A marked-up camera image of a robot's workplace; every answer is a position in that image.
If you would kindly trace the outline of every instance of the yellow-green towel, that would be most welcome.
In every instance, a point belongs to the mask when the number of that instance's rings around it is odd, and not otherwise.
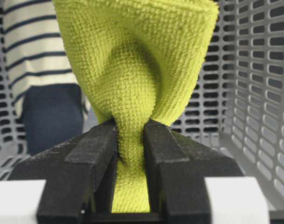
[[[80,86],[99,123],[114,117],[119,130],[112,212],[149,212],[143,126],[149,118],[170,125],[188,104],[217,21],[217,4],[53,1]]]

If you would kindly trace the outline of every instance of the white surface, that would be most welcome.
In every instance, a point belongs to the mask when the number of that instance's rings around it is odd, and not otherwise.
[[[45,180],[0,181],[0,224],[37,224]]]
[[[212,224],[269,224],[266,199],[254,177],[206,177]]]

